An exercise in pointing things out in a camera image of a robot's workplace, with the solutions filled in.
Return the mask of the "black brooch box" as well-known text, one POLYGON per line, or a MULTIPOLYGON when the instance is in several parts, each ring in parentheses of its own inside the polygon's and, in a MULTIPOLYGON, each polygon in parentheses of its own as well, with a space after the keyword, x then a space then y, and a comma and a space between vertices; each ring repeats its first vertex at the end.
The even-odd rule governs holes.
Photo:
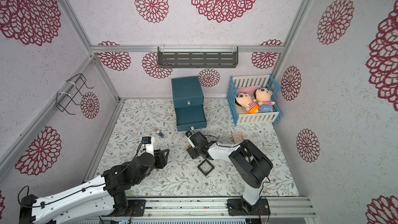
POLYGON ((198 170, 205 176, 207 177, 215 167, 207 160, 205 159, 198 165, 198 170))

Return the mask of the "beige brooch box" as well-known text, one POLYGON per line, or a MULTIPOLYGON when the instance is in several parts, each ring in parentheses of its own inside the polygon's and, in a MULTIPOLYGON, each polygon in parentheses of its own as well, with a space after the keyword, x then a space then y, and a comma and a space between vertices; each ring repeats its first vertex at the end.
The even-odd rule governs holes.
POLYGON ((240 144, 245 140, 244 135, 242 133, 234 133, 232 134, 234 144, 240 144))

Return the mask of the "teal three-drawer cabinet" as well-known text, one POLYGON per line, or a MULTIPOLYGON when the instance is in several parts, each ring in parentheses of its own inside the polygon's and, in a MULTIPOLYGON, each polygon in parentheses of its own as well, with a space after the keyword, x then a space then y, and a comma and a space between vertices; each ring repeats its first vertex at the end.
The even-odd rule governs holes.
POLYGON ((173 78, 172 93, 177 131, 206 128, 204 94, 199 78, 197 76, 173 78))

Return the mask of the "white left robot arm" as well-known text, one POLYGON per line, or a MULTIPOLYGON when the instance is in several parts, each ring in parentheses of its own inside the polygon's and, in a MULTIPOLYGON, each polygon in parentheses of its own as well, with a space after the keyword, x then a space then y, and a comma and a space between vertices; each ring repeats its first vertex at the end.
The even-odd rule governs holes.
POLYGON ((144 152, 130 162, 55 195, 19 198, 21 224, 70 224, 90 217, 114 217, 129 213, 126 191, 140 184, 153 169, 167 165, 169 150, 144 152))

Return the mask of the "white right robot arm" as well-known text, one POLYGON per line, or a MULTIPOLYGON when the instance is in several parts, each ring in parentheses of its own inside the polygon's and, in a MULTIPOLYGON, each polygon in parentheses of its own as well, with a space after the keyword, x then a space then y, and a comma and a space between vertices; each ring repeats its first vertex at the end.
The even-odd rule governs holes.
POLYGON ((187 131, 190 143, 187 152, 192 159, 202 157, 204 161, 198 169, 208 176, 215 169, 214 160, 229 161, 245 182, 243 194, 239 199, 228 199, 227 208, 230 216, 270 216, 268 200, 261 196, 264 184, 269 183, 273 169, 272 161, 251 141, 243 140, 239 144, 218 144, 208 141, 201 132, 187 131))

